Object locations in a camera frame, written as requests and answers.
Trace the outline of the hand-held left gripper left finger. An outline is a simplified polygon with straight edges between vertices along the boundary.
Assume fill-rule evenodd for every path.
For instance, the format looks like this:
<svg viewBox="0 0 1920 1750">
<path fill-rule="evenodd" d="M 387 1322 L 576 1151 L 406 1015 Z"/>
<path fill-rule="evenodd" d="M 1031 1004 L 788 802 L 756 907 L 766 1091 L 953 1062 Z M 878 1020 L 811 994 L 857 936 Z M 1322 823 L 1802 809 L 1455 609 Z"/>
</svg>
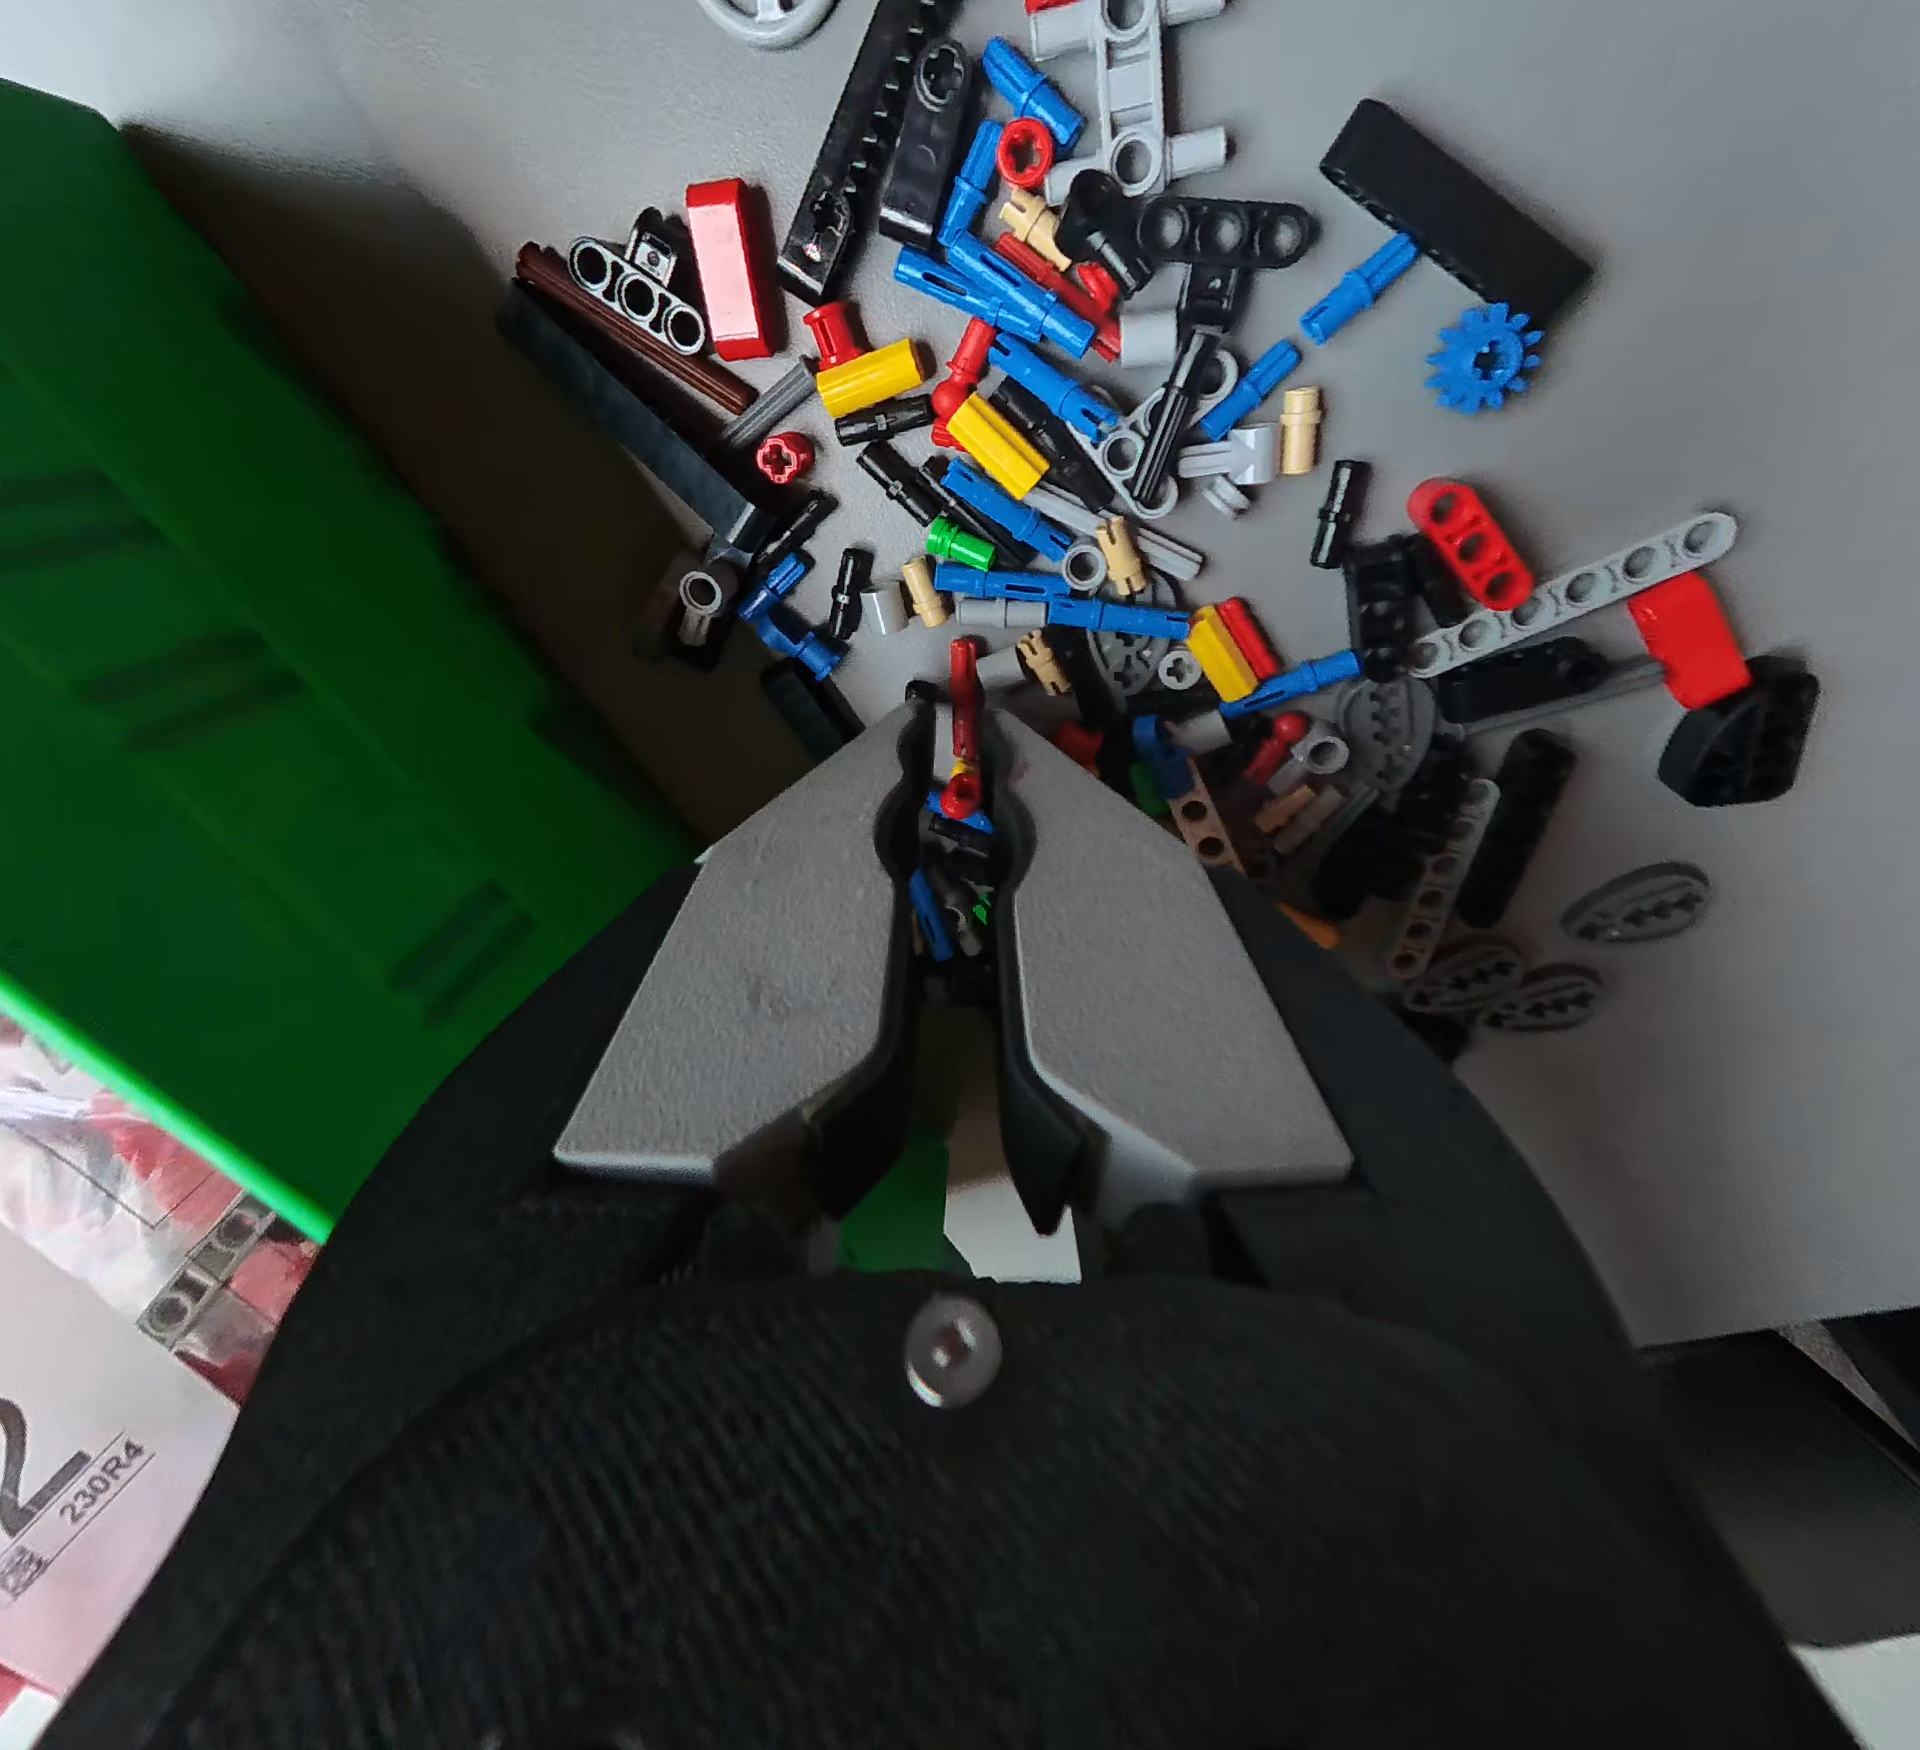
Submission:
<svg viewBox="0 0 1920 1750">
<path fill-rule="evenodd" d="M 900 1161 L 920 704 L 714 846 L 554 1143 L 562 1168 L 841 1219 Z"/>
</svg>

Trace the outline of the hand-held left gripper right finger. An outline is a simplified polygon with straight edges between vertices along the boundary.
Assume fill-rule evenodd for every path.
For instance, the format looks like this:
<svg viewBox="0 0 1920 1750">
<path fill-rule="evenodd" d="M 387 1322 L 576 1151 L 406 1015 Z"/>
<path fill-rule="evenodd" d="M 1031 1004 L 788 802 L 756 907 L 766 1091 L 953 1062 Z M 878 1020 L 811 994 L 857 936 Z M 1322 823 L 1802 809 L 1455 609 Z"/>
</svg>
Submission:
<svg viewBox="0 0 1920 1750">
<path fill-rule="evenodd" d="M 1040 1234 L 1322 1187 L 1354 1153 L 1189 847 L 990 717 L 1000 1139 Z"/>
</svg>

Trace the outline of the pile of lego pieces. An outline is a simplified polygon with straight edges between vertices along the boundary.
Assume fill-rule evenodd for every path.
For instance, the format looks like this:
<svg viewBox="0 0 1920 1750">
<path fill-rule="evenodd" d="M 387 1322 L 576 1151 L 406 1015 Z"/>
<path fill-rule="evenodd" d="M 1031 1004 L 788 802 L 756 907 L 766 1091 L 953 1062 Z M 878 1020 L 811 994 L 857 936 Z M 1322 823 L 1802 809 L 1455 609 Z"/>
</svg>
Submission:
<svg viewBox="0 0 1920 1750">
<path fill-rule="evenodd" d="M 1440 477 L 1367 536 L 1376 470 L 1328 461 L 1302 371 L 1435 266 L 1468 299 L 1427 389 L 1497 414 L 1592 262 L 1363 100 L 1319 174 L 1388 241 L 1244 365 L 1250 288 L 1322 226 L 1193 189 L 1233 142 L 1168 130 L 1168 35 L 1231 0 L 1022 0 L 1026 42 L 979 50 L 960 2 L 878 2 L 781 251 L 728 177 L 680 222 L 519 255 L 511 343 L 704 524 L 641 648 L 709 664 L 746 630 L 829 761 L 859 734 L 836 690 L 859 634 L 972 635 L 981 731 L 996 692 L 1059 699 L 1078 718 L 1040 734 L 1073 765 L 1329 947 L 1389 905 L 1386 1003 L 1442 1055 L 1585 1025 L 1604 977 L 1497 933 L 1577 765 L 1539 721 L 1658 681 L 1685 715 L 1660 783 L 1753 806 L 1794 789 L 1820 684 L 1743 648 L 1719 508 L 1544 574 L 1489 490 Z M 954 771 L 949 649 L 906 699 L 940 717 L 913 963 L 996 1004 L 990 763 Z"/>
</svg>

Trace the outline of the clear bag of lego parts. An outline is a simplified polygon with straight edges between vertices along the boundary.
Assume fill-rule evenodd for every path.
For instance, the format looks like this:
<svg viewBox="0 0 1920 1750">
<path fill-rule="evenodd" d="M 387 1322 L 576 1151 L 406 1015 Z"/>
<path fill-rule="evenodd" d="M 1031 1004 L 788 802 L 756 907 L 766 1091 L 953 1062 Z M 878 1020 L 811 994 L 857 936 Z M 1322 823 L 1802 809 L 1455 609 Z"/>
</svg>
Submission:
<svg viewBox="0 0 1920 1750">
<path fill-rule="evenodd" d="M 3 1224 L 242 1404 L 319 1244 L 3 1018 Z"/>
</svg>

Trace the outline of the green plastic bin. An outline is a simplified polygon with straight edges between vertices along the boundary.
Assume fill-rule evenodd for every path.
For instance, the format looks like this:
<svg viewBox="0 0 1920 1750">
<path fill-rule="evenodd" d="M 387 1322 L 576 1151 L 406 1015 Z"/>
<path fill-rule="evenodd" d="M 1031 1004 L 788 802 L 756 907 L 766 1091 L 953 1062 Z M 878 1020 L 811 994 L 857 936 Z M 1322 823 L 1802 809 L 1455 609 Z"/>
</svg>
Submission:
<svg viewBox="0 0 1920 1750">
<path fill-rule="evenodd" d="M 118 130 L 3 112 L 5 1013 L 323 1244 L 692 850 Z"/>
</svg>

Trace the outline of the white paper parts bag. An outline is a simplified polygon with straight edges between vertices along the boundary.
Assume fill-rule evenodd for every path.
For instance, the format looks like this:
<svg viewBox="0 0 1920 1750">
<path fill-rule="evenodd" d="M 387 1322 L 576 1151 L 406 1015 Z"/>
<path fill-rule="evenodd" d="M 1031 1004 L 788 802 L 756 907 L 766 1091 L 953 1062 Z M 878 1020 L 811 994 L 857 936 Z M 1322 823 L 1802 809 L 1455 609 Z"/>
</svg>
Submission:
<svg viewBox="0 0 1920 1750">
<path fill-rule="evenodd" d="M 65 1698 L 178 1543 L 234 1404 L 3 1237 L 3 1661 Z"/>
</svg>

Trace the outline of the person's black jacket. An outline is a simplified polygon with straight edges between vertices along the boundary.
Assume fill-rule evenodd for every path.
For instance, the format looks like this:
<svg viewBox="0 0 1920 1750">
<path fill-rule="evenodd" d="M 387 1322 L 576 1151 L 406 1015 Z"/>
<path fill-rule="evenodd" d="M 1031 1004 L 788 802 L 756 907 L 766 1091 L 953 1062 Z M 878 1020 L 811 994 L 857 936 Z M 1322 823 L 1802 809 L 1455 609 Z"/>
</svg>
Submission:
<svg viewBox="0 0 1920 1750">
<path fill-rule="evenodd" d="M 1917 1325 L 1794 1325 L 1640 1357 L 1711 1520 L 1787 1639 L 1917 1639 Z"/>
</svg>

